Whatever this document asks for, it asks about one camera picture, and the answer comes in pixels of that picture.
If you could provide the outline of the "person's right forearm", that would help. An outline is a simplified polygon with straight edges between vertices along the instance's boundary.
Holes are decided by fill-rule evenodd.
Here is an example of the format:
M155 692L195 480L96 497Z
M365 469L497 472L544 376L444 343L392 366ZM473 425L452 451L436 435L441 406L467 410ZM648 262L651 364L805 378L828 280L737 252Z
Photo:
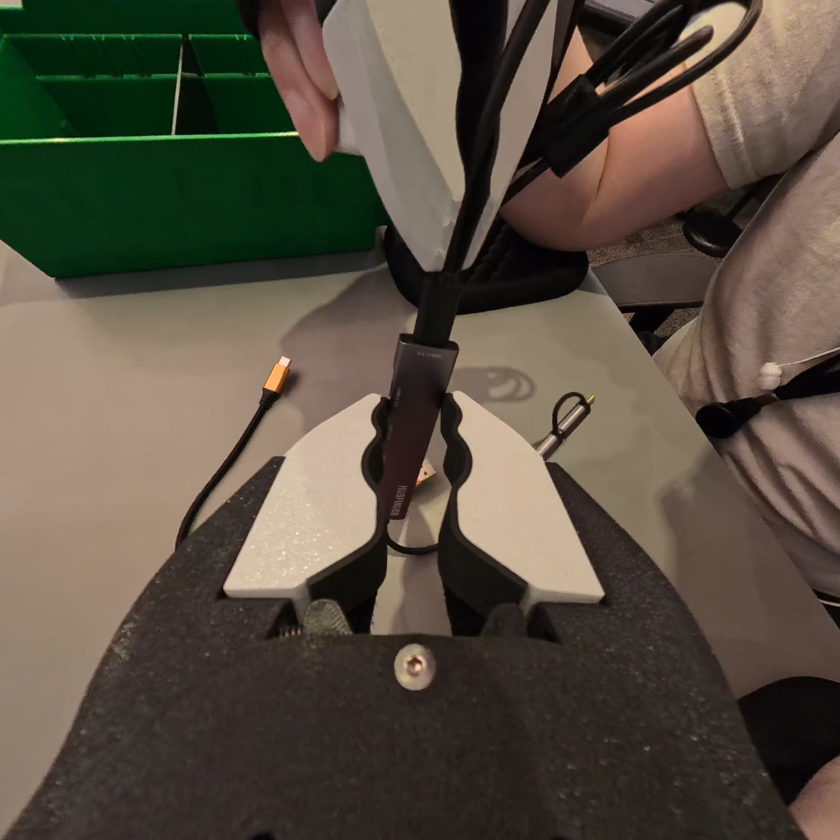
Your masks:
M613 127L564 177L541 174L500 215L537 246L590 251L704 203L727 186L691 86Z

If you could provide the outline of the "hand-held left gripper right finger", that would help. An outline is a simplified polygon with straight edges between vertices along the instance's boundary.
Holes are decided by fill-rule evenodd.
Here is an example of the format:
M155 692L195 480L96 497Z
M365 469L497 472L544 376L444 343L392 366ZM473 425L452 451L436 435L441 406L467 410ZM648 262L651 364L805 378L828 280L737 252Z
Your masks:
M445 396L440 428L450 485L438 535L444 588L469 607L600 602L550 463L463 392Z

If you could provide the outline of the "dark grey usb hub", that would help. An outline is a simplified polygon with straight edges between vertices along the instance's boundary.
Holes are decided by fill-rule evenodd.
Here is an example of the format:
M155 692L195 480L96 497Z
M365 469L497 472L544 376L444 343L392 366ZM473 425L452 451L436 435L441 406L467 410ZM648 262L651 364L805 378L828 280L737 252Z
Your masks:
M407 514L458 353L454 342L435 347L408 333L396 343L380 484L391 521Z

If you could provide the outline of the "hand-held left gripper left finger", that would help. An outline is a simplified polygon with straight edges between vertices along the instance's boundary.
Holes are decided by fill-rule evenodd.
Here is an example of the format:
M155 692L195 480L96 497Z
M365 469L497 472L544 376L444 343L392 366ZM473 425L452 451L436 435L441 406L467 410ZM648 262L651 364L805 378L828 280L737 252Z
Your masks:
M388 402L370 394L282 459L224 583L232 599L369 601L386 573Z

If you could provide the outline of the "person in beige shirt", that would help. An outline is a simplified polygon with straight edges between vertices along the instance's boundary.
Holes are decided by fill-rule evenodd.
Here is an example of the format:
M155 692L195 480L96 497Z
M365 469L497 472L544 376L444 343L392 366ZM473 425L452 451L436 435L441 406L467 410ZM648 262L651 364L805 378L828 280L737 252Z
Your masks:
M686 407L757 394L764 364L839 341L839 2L764 2L693 86L726 184L783 178L654 359ZM838 394L764 408L714 443L816 592L838 597Z

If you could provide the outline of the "person's leg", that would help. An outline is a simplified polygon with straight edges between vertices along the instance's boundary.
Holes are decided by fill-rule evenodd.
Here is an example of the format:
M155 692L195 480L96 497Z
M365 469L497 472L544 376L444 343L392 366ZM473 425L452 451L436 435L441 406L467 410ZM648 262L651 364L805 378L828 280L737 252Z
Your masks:
M794 821L811 839L839 838L839 684L781 679L739 700L750 738Z

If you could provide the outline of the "person's right hand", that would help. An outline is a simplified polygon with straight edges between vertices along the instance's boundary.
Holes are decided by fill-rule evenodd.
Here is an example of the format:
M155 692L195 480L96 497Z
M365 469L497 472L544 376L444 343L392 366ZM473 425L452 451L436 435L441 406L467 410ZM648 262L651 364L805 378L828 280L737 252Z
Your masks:
M311 158L325 161L339 142L339 88L315 2L260 2L257 30L267 68L295 131Z

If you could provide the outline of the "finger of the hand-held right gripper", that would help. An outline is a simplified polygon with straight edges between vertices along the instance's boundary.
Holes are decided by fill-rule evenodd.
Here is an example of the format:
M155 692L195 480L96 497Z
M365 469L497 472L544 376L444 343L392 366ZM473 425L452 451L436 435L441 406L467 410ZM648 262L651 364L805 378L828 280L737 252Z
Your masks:
M466 196L458 97L474 2L323 3L339 148L362 156L422 270L444 269Z
M459 267L476 260L516 174L550 85L559 4L525 2L479 116L459 209Z

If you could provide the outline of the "green plastic bin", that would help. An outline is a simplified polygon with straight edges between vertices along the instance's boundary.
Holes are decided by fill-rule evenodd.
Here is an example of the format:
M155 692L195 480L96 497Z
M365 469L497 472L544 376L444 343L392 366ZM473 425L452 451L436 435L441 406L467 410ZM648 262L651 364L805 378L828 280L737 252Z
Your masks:
M2 242L50 277L316 256L389 224L313 161L231 1L2 6Z

